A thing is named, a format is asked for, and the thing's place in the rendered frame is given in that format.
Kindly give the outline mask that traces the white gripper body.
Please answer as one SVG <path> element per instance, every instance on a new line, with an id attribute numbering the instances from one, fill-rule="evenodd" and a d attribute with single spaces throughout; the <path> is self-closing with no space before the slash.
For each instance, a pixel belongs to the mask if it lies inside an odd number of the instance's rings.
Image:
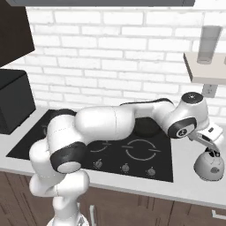
<path id="1" fill-rule="evenodd" d="M 221 152 L 222 135 L 207 136 L 201 132 L 192 132 L 189 135 L 189 139 L 197 141 L 205 147 L 215 150 L 217 153 Z"/>

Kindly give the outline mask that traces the white grey kettle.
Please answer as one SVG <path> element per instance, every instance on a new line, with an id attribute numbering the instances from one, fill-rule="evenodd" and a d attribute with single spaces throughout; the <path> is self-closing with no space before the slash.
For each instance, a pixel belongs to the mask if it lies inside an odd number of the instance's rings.
<path id="1" fill-rule="evenodd" d="M 206 181 L 219 181 L 224 174 L 224 160 L 219 152 L 207 147 L 193 165 L 195 173 Z"/>

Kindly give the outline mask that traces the black hob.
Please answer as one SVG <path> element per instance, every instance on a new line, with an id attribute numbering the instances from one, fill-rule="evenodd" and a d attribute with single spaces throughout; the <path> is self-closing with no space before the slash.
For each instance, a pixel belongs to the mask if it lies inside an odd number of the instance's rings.
<path id="1" fill-rule="evenodd" d="M 6 156 L 29 161 L 30 147 L 35 141 L 45 138 L 47 125 L 54 112 L 56 110 L 49 109 Z M 87 146 L 85 157 L 81 166 L 86 170 L 173 183 L 170 138 L 160 130 L 153 137 L 144 137 L 143 133 L 140 137 L 133 130 L 127 139 L 117 141 L 101 140 L 90 143 Z M 102 160 L 102 166 L 96 169 L 94 163 L 99 159 Z M 121 170 L 125 163 L 130 167 L 128 173 Z M 147 174 L 151 167 L 155 169 L 153 177 Z"/>

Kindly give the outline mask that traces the brown drawer front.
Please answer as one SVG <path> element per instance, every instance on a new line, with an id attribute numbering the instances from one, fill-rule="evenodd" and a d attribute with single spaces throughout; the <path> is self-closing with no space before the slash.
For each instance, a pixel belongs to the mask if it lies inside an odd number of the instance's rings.
<path id="1" fill-rule="evenodd" d="M 168 226 L 226 226 L 226 220 L 212 217 L 212 210 L 219 215 L 226 215 L 226 209 L 175 201 Z"/>

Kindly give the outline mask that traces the grey glass tumbler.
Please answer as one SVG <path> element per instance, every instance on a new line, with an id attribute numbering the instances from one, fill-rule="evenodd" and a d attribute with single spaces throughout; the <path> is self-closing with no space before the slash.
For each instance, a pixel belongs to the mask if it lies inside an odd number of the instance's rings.
<path id="1" fill-rule="evenodd" d="M 198 64 L 211 64 L 216 45 L 222 33 L 221 26 L 203 26 L 197 56 Z"/>

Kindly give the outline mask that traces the brown base cupboard door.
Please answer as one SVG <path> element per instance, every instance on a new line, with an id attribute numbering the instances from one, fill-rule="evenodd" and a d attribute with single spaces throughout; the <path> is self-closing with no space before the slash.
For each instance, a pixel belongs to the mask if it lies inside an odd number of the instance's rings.
<path id="1" fill-rule="evenodd" d="M 171 200 L 94 187 L 79 202 L 90 224 L 89 207 L 95 206 L 97 226 L 168 226 L 173 206 Z"/>
<path id="2" fill-rule="evenodd" d="M 0 171 L 0 226 L 46 226 L 54 216 L 52 199 L 33 196 L 29 181 Z"/>

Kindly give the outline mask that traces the grey extractor hood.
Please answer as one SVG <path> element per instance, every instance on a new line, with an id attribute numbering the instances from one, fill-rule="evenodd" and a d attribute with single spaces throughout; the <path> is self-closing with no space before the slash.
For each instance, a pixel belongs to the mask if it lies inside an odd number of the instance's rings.
<path id="1" fill-rule="evenodd" d="M 10 6 L 186 7 L 196 0 L 5 0 Z"/>

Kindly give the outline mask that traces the black microwave oven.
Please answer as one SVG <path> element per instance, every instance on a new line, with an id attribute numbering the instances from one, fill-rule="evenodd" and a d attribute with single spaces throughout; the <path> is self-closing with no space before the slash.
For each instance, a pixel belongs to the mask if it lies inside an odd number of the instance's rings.
<path id="1" fill-rule="evenodd" d="M 35 110 L 26 72 L 0 69 L 0 134 L 11 134 Z"/>

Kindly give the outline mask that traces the white wall socket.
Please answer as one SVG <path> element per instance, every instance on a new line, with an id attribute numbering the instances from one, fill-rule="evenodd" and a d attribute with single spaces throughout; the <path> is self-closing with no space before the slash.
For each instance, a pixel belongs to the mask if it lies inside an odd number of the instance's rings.
<path id="1" fill-rule="evenodd" d="M 214 98 L 217 88 L 217 85 L 204 84 L 202 89 L 202 95 L 207 98 Z"/>

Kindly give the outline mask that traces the beige wall shelf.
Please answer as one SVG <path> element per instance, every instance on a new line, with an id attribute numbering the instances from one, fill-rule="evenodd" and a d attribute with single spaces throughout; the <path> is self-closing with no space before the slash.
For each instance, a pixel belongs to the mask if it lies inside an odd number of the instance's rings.
<path id="1" fill-rule="evenodd" d="M 211 64 L 198 64 L 196 52 L 185 52 L 185 66 L 192 83 L 226 85 L 226 54 L 215 53 Z"/>

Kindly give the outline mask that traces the dark wall cupboard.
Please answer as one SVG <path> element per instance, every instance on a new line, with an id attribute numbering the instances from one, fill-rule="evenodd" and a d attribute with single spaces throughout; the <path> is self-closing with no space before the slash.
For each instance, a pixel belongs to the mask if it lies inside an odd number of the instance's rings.
<path id="1" fill-rule="evenodd" d="M 25 7 L 0 0 L 0 67 L 34 51 Z"/>

